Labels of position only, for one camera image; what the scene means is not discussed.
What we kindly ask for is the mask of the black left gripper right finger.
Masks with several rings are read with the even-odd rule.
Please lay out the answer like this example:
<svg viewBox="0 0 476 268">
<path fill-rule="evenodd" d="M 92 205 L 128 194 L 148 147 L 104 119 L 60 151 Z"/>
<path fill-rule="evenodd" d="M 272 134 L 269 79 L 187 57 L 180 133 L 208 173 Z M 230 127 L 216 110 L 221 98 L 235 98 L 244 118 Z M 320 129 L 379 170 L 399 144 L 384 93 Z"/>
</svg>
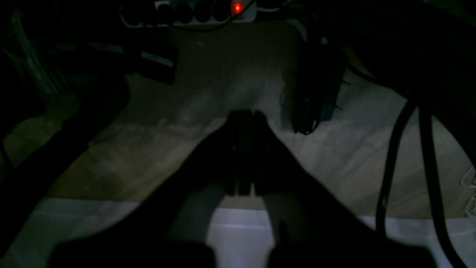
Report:
<svg viewBox="0 0 476 268">
<path fill-rule="evenodd" d="M 384 239 L 313 178 L 255 112 L 256 181 L 275 235 L 268 268 L 435 268 L 432 253 Z"/>
</svg>

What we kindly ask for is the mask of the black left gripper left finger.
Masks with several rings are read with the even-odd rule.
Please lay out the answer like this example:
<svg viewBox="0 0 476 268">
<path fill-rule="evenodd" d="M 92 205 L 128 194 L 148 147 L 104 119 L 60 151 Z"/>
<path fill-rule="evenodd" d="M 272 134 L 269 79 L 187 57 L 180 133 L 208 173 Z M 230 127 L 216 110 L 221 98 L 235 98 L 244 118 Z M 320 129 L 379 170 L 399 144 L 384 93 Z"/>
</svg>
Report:
<svg viewBox="0 0 476 268">
<path fill-rule="evenodd" d="M 212 215 L 234 192 L 231 170 L 252 143 L 253 112 L 233 111 L 202 140 L 180 168 L 121 221 L 91 236 L 64 242 L 53 268 L 200 268 L 216 266 L 206 245 Z"/>
</svg>

